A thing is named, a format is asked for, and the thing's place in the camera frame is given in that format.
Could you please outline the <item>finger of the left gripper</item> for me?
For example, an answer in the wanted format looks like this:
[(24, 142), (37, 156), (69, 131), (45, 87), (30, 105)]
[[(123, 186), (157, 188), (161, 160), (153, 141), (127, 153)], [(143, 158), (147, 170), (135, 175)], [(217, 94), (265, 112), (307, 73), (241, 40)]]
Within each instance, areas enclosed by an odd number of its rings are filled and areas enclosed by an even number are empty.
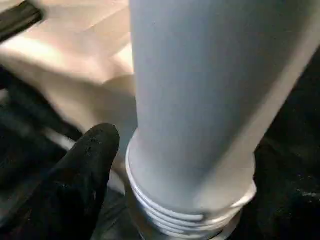
[(30, 0), (7, 7), (0, 11), (0, 41), (7, 41), (42, 20), (43, 8)]

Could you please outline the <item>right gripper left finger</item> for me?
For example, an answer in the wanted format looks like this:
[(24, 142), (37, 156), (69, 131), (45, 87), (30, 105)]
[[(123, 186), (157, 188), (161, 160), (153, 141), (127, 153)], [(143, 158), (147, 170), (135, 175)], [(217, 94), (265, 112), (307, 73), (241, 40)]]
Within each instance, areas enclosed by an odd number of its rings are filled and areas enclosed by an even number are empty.
[(117, 128), (88, 130), (0, 228), (2, 240), (89, 240), (120, 145)]

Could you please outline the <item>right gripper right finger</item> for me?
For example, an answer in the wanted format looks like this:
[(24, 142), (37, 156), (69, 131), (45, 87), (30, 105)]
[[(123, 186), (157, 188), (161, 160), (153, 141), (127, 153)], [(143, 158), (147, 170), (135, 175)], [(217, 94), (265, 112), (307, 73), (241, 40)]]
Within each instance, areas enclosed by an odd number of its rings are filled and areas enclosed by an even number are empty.
[(255, 151), (257, 192), (243, 211), (241, 240), (318, 240), (320, 180), (273, 142)]

